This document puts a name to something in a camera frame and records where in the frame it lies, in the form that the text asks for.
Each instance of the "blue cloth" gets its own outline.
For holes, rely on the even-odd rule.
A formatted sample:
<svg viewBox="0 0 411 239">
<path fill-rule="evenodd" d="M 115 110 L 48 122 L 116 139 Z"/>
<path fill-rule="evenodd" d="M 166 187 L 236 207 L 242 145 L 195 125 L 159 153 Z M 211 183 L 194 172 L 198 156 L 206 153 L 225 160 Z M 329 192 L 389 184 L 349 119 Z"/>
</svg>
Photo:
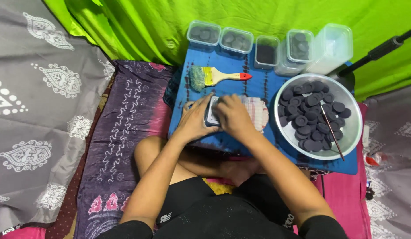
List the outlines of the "blue cloth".
<svg viewBox="0 0 411 239">
<path fill-rule="evenodd" d="M 253 76 L 248 81 L 224 80 L 215 87 L 206 87 L 201 92 L 195 92 L 190 88 L 189 78 L 187 76 L 189 68 L 192 65 L 216 67 L 223 73 L 245 72 Z M 255 69 L 254 51 L 245 56 L 243 59 L 235 58 L 224 54 L 219 47 L 213 52 L 204 52 L 189 46 L 186 54 L 183 72 L 180 80 L 180 87 L 177 93 L 176 104 L 171 117 L 170 129 L 168 136 L 175 131 L 181 117 L 183 104 L 187 101 L 195 101 L 210 92 L 215 92 L 216 96 L 226 94 L 239 94 L 250 97 L 260 97 L 266 103 L 269 109 L 269 123 L 264 128 L 264 136 L 274 144 L 284 155 L 293 163 L 302 167 L 321 169 L 355 175 L 357 173 L 356 148 L 348 155 L 345 155 L 346 161 L 341 158 L 337 160 L 315 160 L 299 153 L 283 138 L 275 123 L 274 102 L 279 88 L 286 82 L 289 77 L 277 76 L 273 70 Z M 191 145 L 201 148 L 208 148 L 218 151 L 224 151 L 235 155 L 251 155 L 248 150 L 230 135 L 224 132 L 215 133 L 204 137 Z"/>
</svg>

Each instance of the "gray bedsheet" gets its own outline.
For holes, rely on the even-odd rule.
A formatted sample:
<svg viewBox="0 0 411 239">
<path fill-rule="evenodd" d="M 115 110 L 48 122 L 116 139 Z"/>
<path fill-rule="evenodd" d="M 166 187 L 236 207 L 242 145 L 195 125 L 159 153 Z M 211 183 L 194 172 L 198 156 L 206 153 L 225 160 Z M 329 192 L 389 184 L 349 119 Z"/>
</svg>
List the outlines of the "gray bedsheet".
<svg viewBox="0 0 411 239">
<path fill-rule="evenodd" d="M 375 192 L 367 201 L 373 239 L 411 239 L 411 85 L 365 101 L 371 154 L 396 160 L 386 166 L 366 166 Z"/>
<path fill-rule="evenodd" d="M 0 232 L 53 222 L 114 67 L 41 0 L 0 0 Z"/>
</svg>

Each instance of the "hand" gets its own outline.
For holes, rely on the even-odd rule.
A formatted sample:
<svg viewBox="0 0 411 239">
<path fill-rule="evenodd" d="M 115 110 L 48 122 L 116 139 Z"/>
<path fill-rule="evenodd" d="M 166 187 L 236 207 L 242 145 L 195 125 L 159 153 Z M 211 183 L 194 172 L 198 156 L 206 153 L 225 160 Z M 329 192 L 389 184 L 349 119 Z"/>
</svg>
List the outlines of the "hand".
<svg viewBox="0 0 411 239">
<path fill-rule="evenodd" d="M 236 94 L 220 97 L 214 110 L 220 126 L 236 140 L 243 142 L 257 132 L 245 105 Z"/>
<path fill-rule="evenodd" d="M 220 128 L 218 126 L 207 127 L 204 123 L 205 110 L 212 96 L 213 93 L 195 102 L 189 101 L 183 106 L 179 125 L 173 133 L 172 138 L 177 137 L 182 140 L 183 143 L 187 144 L 209 133 L 219 131 Z"/>
</svg>

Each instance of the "red brush handle tip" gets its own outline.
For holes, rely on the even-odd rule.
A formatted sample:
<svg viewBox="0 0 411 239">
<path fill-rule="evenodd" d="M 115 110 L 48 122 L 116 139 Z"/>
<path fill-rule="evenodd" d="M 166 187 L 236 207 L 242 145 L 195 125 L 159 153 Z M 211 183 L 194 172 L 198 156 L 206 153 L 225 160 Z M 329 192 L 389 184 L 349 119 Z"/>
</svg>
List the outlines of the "red brush handle tip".
<svg viewBox="0 0 411 239">
<path fill-rule="evenodd" d="M 240 73 L 240 80 L 247 80 L 253 78 L 252 75 L 247 74 L 247 73 Z"/>
</svg>

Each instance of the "green fabric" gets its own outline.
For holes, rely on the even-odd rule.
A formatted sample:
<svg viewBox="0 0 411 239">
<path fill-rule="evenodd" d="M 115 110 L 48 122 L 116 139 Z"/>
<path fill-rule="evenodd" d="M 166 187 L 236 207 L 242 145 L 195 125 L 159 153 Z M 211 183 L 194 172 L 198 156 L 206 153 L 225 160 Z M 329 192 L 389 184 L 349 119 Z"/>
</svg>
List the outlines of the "green fabric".
<svg viewBox="0 0 411 239">
<path fill-rule="evenodd" d="M 274 35 L 314 34 L 327 23 L 353 31 L 352 62 L 411 28 L 411 0 L 44 0 L 70 34 L 85 36 L 112 59 L 183 64 L 186 31 L 194 19 Z M 358 69 L 356 99 L 411 84 L 411 38 Z"/>
</svg>

